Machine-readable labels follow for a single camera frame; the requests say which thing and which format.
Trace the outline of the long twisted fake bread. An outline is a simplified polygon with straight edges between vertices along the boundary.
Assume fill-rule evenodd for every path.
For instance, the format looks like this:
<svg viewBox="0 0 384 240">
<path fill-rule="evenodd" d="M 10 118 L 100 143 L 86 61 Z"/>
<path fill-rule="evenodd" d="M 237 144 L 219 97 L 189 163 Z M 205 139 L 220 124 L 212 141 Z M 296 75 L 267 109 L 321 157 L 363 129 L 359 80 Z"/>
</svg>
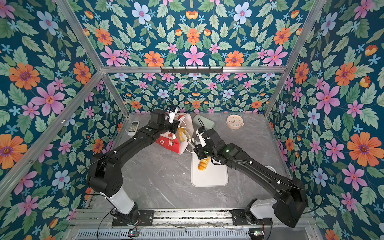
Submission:
<svg viewBox="0 0 384 240">
<path fill-rule="evenodd" d="M 207 168 L 210 161 L 211 161 L 210 157 L 201 159 L 198 164 L 198 170 L 204 171 Z"/>
</svg>

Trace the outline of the white red paper bag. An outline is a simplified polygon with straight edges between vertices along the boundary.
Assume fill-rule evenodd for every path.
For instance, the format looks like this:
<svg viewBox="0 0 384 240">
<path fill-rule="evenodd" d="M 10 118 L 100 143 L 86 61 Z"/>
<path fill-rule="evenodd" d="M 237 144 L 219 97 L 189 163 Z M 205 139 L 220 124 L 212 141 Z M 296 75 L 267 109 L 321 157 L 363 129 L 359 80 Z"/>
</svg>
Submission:
<svg viewBox="0 0 384 240">
<path fill-rule="evenodd" d="M 175 119 L 180 121 L 179 128 L 184 128 L 185 132 L 188 131 L 192 137 L 194 128 L 191 115 L 186 113 L 176 114 Z M 161 134 L 160 138 L 156 140 L 155 143 L 178 155 L 183 154 L 189 145 L 187 142 L 181 142 L 178 131 L 176 134 L 170 132 Z"/>
</svg>

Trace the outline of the round fake bagel bread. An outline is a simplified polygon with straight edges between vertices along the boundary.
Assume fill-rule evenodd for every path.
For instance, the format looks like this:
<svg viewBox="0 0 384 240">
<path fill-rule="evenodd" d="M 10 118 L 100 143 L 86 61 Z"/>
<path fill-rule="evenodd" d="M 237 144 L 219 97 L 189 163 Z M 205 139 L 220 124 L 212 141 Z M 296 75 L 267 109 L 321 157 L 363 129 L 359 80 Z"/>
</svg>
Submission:
<svg viewBox="0 0 384 240">
<path fill-rule="evenodd" d="M 180 140 L 181 142 L 186 142 L 188 140 L 188 137 L 185 133 L 185 129 L 184 128 L 179 128 L 178 129 L 178 133 L 179 133 L 179 137 L 180 137 Z"/>
</svg>

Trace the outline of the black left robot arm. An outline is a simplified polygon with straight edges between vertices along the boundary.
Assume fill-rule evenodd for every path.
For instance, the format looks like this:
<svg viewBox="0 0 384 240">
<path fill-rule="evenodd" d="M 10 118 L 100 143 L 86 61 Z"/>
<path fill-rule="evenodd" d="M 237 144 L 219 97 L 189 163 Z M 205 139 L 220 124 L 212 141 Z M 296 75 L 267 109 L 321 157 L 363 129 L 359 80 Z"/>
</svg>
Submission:
<svg viewBox="0 0 384 240">
<path fill-rule="evenodd" d="M 87 184 L 112 204 L 115 226 L 135 226 L 140 221 L 138 204 L 125 191 L 128 181 L 136 176 L 128 171 L 138 170 L 132 160 L 144 156 L 141 151 L 155 143 L 162 134 L 177 132 L 180 124 L 176 117 L 178 111 L 177 107 L 152 111 L 148 123 L 137 129 L 126 142 L 106 153 L 92 156 Z"/>
</svg>

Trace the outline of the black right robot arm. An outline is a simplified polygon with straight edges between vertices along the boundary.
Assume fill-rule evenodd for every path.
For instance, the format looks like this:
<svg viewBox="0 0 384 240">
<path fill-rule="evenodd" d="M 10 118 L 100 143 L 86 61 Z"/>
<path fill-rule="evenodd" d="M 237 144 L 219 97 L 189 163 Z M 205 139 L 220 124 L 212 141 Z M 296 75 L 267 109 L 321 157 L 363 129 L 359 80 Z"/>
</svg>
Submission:
<svg viewBox="0 0 384 240">
<path fill-rule="evenodd" d="M 262 165 L 239 146 L 226 144 L 214 130 L 201 127 L 198 140 L 187 142 L 193 147 L 198 159 L 210 158 L 215 165 L 226 165 L 255 181 L 270 195 L 270 199 L 253 199 L 245 208 L 245 218 L 255 225 L 258 221 L 277 218 L 284 225 L 294 228 L 308 205 L 302 180 L 282 176 Z"/>
</svg>

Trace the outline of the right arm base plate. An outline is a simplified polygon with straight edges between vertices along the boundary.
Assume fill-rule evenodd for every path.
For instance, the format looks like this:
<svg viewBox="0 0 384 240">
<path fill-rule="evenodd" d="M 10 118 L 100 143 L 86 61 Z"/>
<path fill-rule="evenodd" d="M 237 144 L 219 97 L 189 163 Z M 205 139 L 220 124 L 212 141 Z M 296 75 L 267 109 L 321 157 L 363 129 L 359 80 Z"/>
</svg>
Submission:
<svg viewBox="0 0 384 240">
<path fill-rule="evenodd" d="M 258 219 L 250 211 L 245 209 L 229 210 L 235 226 L 271 226 L 273 220 L 270 218 Z"/>
</svg>

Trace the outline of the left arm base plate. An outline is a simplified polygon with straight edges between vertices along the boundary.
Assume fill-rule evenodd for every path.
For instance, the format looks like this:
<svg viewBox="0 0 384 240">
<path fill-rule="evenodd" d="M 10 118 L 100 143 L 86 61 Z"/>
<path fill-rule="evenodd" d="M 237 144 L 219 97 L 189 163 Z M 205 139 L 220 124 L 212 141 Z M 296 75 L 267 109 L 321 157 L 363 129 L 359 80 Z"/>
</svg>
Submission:
<svg viewBox="0 0 384 240">
<path fill-rule="evenodd" d="M 153 210 L 134 210 L 128 215 L 123 215 L 120 212 L 113 214 L 113 227 L 148 227 L 151 226 L 154 220 L 155 211 Z"/>
</svg>

